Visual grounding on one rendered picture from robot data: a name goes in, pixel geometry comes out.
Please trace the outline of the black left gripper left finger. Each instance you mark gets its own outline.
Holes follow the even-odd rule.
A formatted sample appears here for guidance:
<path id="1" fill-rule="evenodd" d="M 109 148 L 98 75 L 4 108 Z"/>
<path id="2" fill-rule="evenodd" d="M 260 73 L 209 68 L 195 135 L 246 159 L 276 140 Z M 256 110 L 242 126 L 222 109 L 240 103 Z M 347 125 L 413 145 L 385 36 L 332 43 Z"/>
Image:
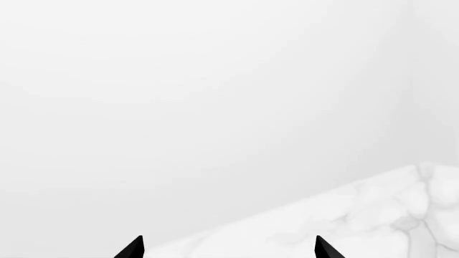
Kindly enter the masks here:
<path id="1" fill-rule="evenodd" d="M 122 249 L 114 258 L 143 258 L 144 242 L 143 236 L 137 236 L 127 247 Z"/>

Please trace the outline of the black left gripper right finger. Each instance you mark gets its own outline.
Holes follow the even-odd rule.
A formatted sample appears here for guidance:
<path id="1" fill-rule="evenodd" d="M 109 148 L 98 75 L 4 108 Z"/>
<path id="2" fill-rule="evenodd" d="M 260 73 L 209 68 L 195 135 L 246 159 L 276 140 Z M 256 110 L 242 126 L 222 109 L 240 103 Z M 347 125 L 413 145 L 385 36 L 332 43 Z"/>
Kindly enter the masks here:
<path id="1" fill-rule="evenodd" d="M 316 258 L 345 258 L 321 236 L 316 236 L 314 253 Z"/>

